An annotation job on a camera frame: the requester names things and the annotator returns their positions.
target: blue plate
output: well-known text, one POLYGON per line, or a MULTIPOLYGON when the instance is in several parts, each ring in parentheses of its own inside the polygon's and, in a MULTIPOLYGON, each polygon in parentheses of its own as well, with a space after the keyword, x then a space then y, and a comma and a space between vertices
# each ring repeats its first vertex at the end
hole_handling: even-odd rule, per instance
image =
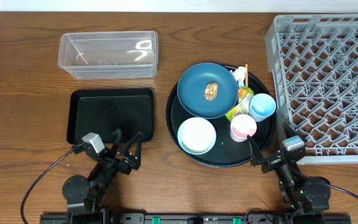
POLYGON ((199 63, 190 67, 178 82, 178 98, 190 114, 206 119, 218 118, 233 108, 238 99, 238 85, 233 74, 215 63, 199 63), (208 101, 204 97, 206 85, 216 82, 218 95, 208 101))

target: green connector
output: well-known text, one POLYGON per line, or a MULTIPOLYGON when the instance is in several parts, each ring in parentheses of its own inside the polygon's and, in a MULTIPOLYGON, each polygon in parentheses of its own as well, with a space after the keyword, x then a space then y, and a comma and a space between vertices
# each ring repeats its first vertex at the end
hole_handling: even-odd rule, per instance
POLYGON ((160 224, 161 223, 161 218, 160 217, 153 217, 152 223, 153 224, 160 224))
POLYGON ((241 218, 233 218, 233 224, 241 224, 241 218))

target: clear plastic container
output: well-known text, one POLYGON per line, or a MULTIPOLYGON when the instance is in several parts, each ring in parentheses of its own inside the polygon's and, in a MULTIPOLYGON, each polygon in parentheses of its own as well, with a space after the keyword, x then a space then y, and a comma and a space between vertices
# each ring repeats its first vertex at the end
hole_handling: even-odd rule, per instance
POLYGON ((157 74, 154 31, 64 34, 58 65, 75 79, 148 78, 157 74))

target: black tray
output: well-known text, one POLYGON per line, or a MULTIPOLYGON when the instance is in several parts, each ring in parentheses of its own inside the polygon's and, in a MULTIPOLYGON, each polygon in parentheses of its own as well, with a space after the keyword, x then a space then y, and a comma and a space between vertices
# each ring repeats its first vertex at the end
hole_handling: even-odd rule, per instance
POLYGON ((137 132, 144 141, 153 136, 153 92, 148 88, 118 90, 77 90, 71 94, 67 141, 75 144, 92 132, 104 143, 112 143, 111 133, 122 129, 121 142, 137 132))
MULTIPOLYGON (((231 66, 224 66, 228 70, 235 70, 231 66)), ((265 85, 253 74, 249 74, 249 86, 255 94, 270 94, 265 85)), ((189 157, 202 164, 213 167, 233 167, 250 161, 250 149, 248 141, 235 142, 230 137, 230 121, 222 116, 208 121, 216 130, 216 142, 213 148, 202 155, 192 155, 184 151, 178 142, 177 133, 179 126, 187 119, 194 117, 189 114, 179 102, 177 97, 177 85, 173 88, 167 103, 167 126, 173 141, 189 157)), ((271 142, 276 127, 276 114, 257 123, 257 131, 252 137, 259 149, 263 151, 271 142)))

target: white wall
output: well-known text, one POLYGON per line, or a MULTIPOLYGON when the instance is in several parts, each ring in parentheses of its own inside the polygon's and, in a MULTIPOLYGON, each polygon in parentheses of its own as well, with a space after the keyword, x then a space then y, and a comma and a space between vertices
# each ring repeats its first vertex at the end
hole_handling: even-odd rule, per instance
POLYGON ((0 11, 358 12, 358 0, 0 0, 0 11))

